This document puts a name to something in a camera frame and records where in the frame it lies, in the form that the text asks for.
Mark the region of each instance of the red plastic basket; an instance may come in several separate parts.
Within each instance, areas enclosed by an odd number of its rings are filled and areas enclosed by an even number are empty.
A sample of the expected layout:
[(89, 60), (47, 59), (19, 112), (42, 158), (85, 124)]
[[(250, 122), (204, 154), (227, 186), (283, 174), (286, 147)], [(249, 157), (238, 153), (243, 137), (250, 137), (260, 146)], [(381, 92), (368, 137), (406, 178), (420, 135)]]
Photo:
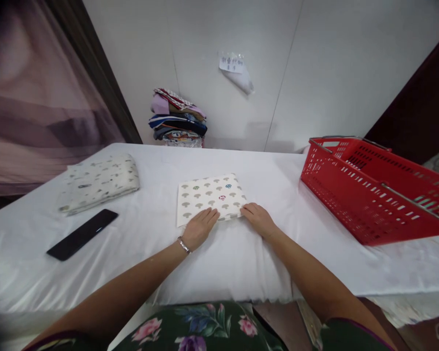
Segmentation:
[(301, 180), (363, 245), (439, 235), (439, 174), (357, 136), (311, 138)]

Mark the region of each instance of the fingers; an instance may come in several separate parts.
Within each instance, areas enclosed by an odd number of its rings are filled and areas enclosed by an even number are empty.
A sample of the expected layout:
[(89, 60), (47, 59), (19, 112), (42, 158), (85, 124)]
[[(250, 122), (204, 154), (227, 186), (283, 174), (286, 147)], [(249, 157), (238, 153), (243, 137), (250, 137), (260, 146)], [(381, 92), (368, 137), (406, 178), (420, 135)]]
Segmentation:
[(257, 211), (259, 210), (258, 209), (258, 205), (255, 202), (251, 202), (251, 203), (245, 204), (244, 208), (246, 210), (250, 211), (253, 214), (256, 214)]
[(252, 212), (250, 212), (248, 209), (245, 208), (245, 205), (244, 208), (240, 209), (240, 213), (242, 213), (242, 215), (246, 217), (249, 221), (252, 219), (253, 214)]
[(220, 217), (220, 213), (215, 209), (215, 214), (208, 220), (208, 225), (212, 226), (216, 223), (218, 218)]
[(209, 222), (210, 219), (212, 219), (213, 216), (216, 215), (217, 212), (218, 212), (217, 209), (211, 210), (211, 211), (205, 216), (205, 219), (204, 219), (204, 220), (205, 220), (206, 222)]
[(208, 214), (211, 212), (211, 207), (208, 207), (206, 210), (201, 211), (199, 214), (200, 216), (198, 217), (199, 220), (204, 220)]
[(192, 217), (192, 219), (191, 220), (194, 220), (194, 219), (199, 219), (200, 218), (200, 216), (203, 214), (203, 212), (205, 212), (206, 210), (203, 210), (203, 211), (200, 211), (200, 212), (198, 212), (195, 216), (193, 216)]

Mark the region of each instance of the woman's left hand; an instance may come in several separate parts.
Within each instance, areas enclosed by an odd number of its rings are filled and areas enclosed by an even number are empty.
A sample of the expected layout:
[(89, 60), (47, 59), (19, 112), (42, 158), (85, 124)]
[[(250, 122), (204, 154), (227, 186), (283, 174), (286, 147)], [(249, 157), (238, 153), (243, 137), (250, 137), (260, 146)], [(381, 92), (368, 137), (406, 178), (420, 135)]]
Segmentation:
[(218, 210), (209, 207), (190, 220), (182, 235), (182, 241), (190, 251), (196, 250), (204, 243), (219, 217)]

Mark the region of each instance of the white wall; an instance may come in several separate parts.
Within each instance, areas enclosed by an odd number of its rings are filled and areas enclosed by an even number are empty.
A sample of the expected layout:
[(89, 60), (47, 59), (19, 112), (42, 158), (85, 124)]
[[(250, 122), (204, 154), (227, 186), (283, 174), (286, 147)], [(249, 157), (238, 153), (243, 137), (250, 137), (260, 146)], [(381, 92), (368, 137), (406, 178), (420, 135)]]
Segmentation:
[(439, 1), (306, 0), (265, 150), (363, 137), (438, 42)]
[[(439, 1), (83, 2), (144, 143), (155, 87), (207, 113), (207, 147), (364, 135), (439, 41)], [(218, 71), (222, 50), (245, 55), (254, 95)]]

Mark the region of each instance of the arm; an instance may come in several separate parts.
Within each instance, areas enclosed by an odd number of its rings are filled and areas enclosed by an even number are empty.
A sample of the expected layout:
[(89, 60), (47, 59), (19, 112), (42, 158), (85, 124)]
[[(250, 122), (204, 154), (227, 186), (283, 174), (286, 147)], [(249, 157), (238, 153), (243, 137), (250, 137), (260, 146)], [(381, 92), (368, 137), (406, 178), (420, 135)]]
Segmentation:
[(250, 203), (244, 205), (241, 213), (273, 248), (322, 323), (333, 317), (351, 319), (396, 349), (380, 323), (363, 303), (315, 257), (283, 233), (263, 207)]
[[(208, 237), (220, 214), (201, 211), (185, 228), (182, 240), (196, 250)], [(168, 275), (187, 257), (176, 241), (96, 290), (78, 306), (42, 332), (26, 348), (64, 331), (80, 331), (106, 345), (117, 336), (134, 313)]]

